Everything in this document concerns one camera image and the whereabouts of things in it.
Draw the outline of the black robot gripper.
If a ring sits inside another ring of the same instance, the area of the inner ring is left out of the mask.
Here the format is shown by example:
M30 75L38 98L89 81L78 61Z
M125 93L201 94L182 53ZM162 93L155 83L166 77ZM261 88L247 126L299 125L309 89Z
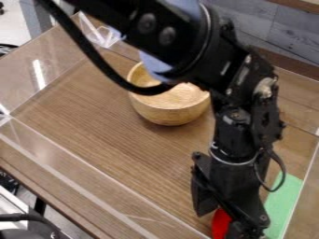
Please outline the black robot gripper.
M263 206L254 164L233 165L202 152L193 155L191 194L197 215L222 208L233 222L225 239L262 239L271 220Z

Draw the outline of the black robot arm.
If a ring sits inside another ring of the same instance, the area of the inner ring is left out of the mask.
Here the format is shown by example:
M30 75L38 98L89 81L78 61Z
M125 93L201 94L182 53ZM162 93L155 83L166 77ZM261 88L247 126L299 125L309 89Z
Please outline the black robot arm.
M230 21L202 0L67 0L115 28L141 51L155 95L182 82L210 93L217 128L209 153L195 153L191 192L199 216L213 214L219 239L263 239L271 220L261 200L273 150L286 124L279 117L278 75L243 45Z

